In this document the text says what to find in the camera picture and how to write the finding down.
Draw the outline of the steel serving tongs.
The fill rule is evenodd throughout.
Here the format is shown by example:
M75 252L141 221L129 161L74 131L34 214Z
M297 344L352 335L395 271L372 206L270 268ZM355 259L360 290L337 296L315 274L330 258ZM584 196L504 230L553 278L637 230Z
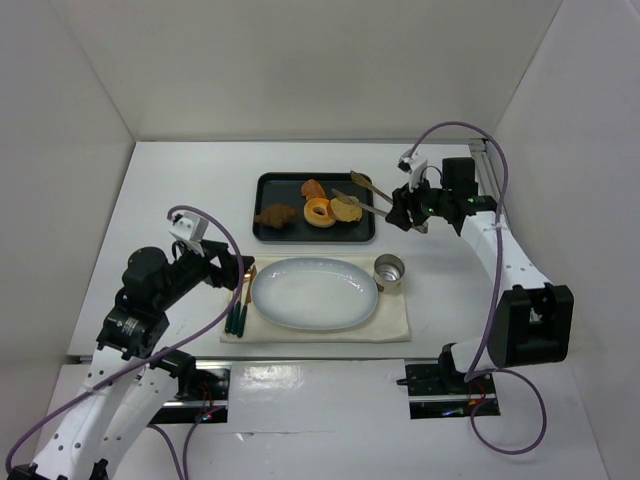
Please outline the steel serving tongs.
M350 175L351 181L354 184L360 187L363 187L364 189L368 190L374 195L379 196L389 205L393 204L392 197L386 194L385 192L383 192L382 190L380 190L378 187L376 187L368 176L364 175L363 173L356 172L354 170L351 170L349 172L349 175ZM359 206L363 210L373 213L374 215L378 215L380 217L385 217L387 215L385 211L375 208L373 206L367 206L360 201L353 200L350 197L348 197L346 194L343 194L342 192L338 191L337 189L333 189L333 193L335 194L336 197L340 198L343 202L349 203L351 205ZM421 234L426 234L429 231L427 223L424 223L423 225L419 225L419 226L412 226L412 229Z

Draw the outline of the sliced seeded bread loaf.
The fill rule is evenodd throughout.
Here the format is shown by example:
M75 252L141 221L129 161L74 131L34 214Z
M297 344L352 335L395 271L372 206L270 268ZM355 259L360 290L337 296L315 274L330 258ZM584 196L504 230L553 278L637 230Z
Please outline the sliced seeded bread loaf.
M345 202L338 197L330 200L327 211L336 221L345 223L359 222L363 216L363 210L360 206Z

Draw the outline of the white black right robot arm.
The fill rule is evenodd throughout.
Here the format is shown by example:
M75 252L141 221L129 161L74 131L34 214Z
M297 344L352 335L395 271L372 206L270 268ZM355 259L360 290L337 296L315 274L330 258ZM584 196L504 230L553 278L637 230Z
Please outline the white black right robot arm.
M408 231L426 228L431 218L445 220L471 247L493 283L482 335L443 347L443 376L470 381L499 369L564 361L574 296L530 261L497 200L480 194L474 160L444 159L437 187L426 177L426 158L404 155L398 167L408 181L393 191L386 221Z

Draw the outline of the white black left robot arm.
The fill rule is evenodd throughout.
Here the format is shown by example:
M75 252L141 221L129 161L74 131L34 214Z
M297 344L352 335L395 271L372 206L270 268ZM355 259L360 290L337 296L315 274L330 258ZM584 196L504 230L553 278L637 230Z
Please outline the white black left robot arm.
M251 256L223 242L177 241L167 259L157 247L131 254L122 288L96 339L90 369L75 398L31 427L5 460L11 479L110 479L165 401L186 390L195 359L187 337L159 348L166 315L201 283L238 299Z

